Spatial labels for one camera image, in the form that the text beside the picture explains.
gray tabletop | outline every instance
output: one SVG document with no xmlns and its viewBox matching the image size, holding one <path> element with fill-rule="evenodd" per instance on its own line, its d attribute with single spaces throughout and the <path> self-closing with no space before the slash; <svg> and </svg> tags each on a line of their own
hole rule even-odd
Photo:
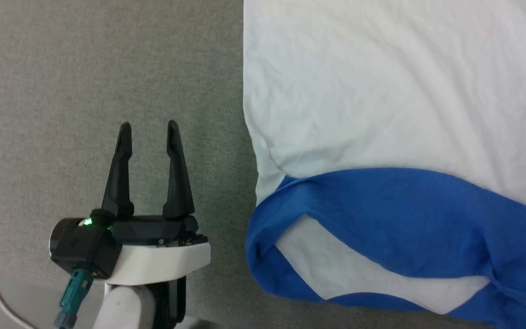
<svg viewBox="0 0 526 329">
<path fill-rule="evenodd" d="M 131 199 L 159 213 L 166 124 L 180 125 L 212 263 L 188 278 L 188 315 L 265 328 L 481 328 L 429 313 L 264 294 L 243 240 L 257 169 L 242 116 L 242 2 L 0 0 L 0 272 L 62 289 L 47 242 L 100 204 L 119 125 L 131 122 Z"/>
</svg>

robotic arm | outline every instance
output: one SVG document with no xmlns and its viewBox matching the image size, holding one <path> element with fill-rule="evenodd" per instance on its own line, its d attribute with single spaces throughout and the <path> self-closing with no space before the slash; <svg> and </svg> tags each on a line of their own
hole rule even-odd
<svg viewBox="0 0 526 329">
<path fill-rule="evenodd" d="M 129 198 L 131 126 L 123 123 L 100 208 L 65 218 L 50 236 L 51 260 L 71 274 L 54 327 L 72 329 L 94 279 L 105 298 L 94 329 L 173 329 L 184 319 L 186 275 L 210 264 L 198 234 L 178 125 L 168 123 L 168 197 L 161 215 L 134 215 Z"/>
</svg>

teal connector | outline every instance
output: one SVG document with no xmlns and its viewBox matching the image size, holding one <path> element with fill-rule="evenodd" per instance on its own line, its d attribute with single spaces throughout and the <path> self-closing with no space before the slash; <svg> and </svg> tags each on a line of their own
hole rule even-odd
<svg viewBox="0 0 526 329">
<path fill-rule="evenodd" d="M 60 313 L 54 321 L 56 329 L 73 329 L 77 322 L 77 312 L 94 280 L 92 273 L 85 269 L 75 269 L 60 300 Z"/>
</svg>

blue and white garment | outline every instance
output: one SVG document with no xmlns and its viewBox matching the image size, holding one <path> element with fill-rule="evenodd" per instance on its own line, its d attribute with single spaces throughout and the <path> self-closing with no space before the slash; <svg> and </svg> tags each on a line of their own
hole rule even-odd
<svg viewBox="0 0 526 329">
<path fill-rule="evenodd" d="M 246 0 L 244 111 L 266 292 L 526 329 L 526 0 Z"/>
</svg>

blue cloth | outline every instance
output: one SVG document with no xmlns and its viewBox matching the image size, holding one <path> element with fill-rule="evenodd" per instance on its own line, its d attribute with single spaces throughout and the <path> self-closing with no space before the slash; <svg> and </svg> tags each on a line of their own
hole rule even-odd
<svg viewBox="0 0 526 329">
<path fill-rule="evenodd" d="M 420 169 L 286 177 L 251 216 L 248 266 L 266 292 L 321 301 L 275 247 L 305 214 L 356 252 L 400 275 L 488 277 L 490 285 L 449 315 L 499 328 L 526 328 L 526 206 L 457 177 Z M 375 294 L 332 301 L 419 309 Z"/>
</svg>

